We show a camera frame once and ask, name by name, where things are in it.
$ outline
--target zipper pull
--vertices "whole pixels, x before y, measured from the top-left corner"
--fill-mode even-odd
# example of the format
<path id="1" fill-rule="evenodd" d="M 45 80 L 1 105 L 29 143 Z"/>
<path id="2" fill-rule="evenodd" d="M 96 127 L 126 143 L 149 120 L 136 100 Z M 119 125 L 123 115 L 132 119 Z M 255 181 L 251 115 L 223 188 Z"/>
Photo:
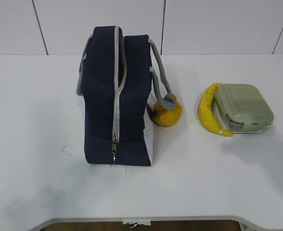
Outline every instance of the zipper pull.
<path id="1" fill-rule="evenodd" d="M 111 152 L 113 154 L 113 162 L 115 162 L 116 154 L 117 154 L 117 139 L 116 138 L 112 140 Z"/>

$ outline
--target lemon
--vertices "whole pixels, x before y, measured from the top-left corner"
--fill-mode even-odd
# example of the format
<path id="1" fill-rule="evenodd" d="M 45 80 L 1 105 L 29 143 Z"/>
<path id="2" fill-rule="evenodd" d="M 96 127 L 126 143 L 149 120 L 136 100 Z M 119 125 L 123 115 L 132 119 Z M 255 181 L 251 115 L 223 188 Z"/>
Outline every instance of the lemon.
<path id="1" fill-rule="evenodd" d="M 153 109 L 154 122 L 162 127 L 171 127 L 176 124 L 182 115 L 182 106 L 176 99 L 176 96 L 172 94 L 172 98 L 176 101 L 176 105 L 173 110 L 167 110 L 163 108 L 160 102 L 156 102 Z"/>

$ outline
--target insulated bag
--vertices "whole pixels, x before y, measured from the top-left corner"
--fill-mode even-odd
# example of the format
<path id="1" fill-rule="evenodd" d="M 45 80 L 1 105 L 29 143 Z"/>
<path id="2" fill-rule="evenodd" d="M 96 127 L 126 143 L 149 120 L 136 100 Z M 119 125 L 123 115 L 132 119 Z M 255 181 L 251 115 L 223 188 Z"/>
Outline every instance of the insulated bag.
<path id="1" fill-rule="evenodd" d="M 162 98 L 150 49 L 167 90 Z M 123 36 L 119 26 L 96 27 L 79 67 L 76 94 L 85 100 L 85 156 L 91 164 L 151 166 L 154 128 L 146 106 L 154 94 L 175 107 L 158 50 L 148 35 Z"/>

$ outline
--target tabletop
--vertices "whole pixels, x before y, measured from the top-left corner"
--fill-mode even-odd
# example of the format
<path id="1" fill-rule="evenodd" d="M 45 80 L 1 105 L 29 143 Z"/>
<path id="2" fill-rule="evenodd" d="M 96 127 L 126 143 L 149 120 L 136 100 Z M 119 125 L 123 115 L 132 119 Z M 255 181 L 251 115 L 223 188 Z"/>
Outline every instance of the tabletop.
<path id="1" fill-rule="evenodd" d="M 283 230 L 283 55 L 162 60 L 183 115 L 155 127 L 152 167 L 125 167 L 85 160 L 80 56 L 0 56 L 0 231 L 127 219 L 232 219 Z M 197 106 L 214 82 L 256 86 L 272 127 L 231 138 L 206 131 Z"/>

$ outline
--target gray trim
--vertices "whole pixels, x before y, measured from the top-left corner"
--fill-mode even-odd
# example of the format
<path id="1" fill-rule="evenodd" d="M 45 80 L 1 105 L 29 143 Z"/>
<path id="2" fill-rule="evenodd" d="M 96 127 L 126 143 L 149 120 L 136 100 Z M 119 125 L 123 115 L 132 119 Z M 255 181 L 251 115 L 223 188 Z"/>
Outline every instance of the gray trim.
<path id="1" fill-rule="evenodd" d="M 114 104 L 113 104 L 113 122 L 112 122 L 112 140 L 118 140 L 118 88 L 119 88 L 119 30 L 120 27 L 116 26 L 114 28 L 114 75 L 113 75 L 113 82 L 114 82 Z"/>
<path id="2" fill-rule="evenodd" d="M 118 139 L 118 142 L 120 139 L 120 94 L 124 88 L 125 81 L 126 81 L 126 74 L 127 74 L 127 62 L 126 62 L 126 54 L 125 54 L 124 37 L 122 37 L 121 39 L 121 56 L 122 56 L 122 61 L 123 61 L 123 78 L 119 86 L 118 95 L 117 95 L 117 139 Z"/>
<path id="3" fill-rule="evenodd" d="M 79 77 L 78 77 L 77 87 L 76 87 L 76 94 L 79 95 L 79 96 L 83 96 L 82 80 L 83 80 L 83 71 L 84 71 L 84 60 L 87 57 L 86 50 L 87 50 L 87 47 L 88 47 L 88 44 L 89 44 L 91 38 L 92 38 L 92 35 L 90 35 L 90 37 L 87 40 L 87 43 L 86 43 L 84 51 L 83 51 L 83 56 L 82 56 L 82 59 L 81 59 L 80 64 L 79 64 Z"/>
<path id="4" fill-rule="evenodd" d="M 155 93 L 156 99 L 160 102 L 163 108 L 167 110 L 172 110 L 175 107 L 176 101 L 172 98 L 172 91 L 168 83 L 168 80 L 166 78 L 166 74 L 165 74 L 164 66 L 160 58 L 160 54 L 155 46 L 155 43 L 151 39 L 148 39 L 148 42 L 151 44 L 154 56 L 156 58 L 156 61 L 160 69 L 160 80 L 167 90 L 167 95 L 165 96 L 165 99 L 163 99 L 160 94 L 160 85 L 159 85 L 158 77 L 156 75 L 154 68 L 151 66 L 150 72 L 153 73 L 153 86 L 154 86 L 154 93 Z"/>

